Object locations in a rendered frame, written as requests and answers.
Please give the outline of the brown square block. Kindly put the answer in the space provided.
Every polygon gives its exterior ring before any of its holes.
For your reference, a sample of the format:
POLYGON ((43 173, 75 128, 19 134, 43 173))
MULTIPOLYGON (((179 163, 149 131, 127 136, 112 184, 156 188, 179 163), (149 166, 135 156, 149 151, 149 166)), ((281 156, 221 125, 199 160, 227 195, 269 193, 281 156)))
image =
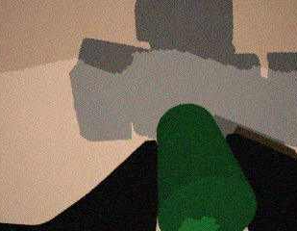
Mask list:
POLYGON ((244 127, 236 126, 234 134, 243 135, 244 138, 248 138, 249 140, 256 140, 256 142, 262 143, 264 146, 270 146, 276 151, 282 151, 285 155, 290 155, 291 158, 297 159, 297 151, 294 151, 291 147, 286 147, 282 143, 274 142, 274 140, 268 139, 266 136, 262 137, 261 135, 255 134, 255 132, 245 130, 244 127))

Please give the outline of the dark green marker cap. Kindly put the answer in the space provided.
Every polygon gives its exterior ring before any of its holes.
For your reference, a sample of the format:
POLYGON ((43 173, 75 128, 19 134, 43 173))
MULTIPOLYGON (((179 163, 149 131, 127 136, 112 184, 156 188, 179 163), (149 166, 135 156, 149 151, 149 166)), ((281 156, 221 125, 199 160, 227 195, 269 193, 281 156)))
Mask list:
POLYGON ((160 231, 244 231, 257 198, 206 108, 180 104, 157 126, 160 231))

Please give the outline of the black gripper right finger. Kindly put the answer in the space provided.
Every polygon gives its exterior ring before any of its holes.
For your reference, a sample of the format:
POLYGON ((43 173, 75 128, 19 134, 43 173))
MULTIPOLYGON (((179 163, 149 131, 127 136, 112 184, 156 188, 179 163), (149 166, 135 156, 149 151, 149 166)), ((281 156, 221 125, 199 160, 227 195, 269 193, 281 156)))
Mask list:
POLYGON ((225 140, 257 198, 248 231, 297 231, 297 159, 243 135, 225 140))

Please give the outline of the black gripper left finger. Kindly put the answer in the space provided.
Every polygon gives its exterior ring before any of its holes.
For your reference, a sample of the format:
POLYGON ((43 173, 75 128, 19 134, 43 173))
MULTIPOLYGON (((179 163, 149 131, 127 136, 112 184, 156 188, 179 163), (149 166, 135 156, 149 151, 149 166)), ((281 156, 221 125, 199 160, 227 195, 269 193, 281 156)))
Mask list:
POLYGON ((156 231, 159 153, 141 144, 91 192, 41 224, 0 222, 0 231, 156 231))

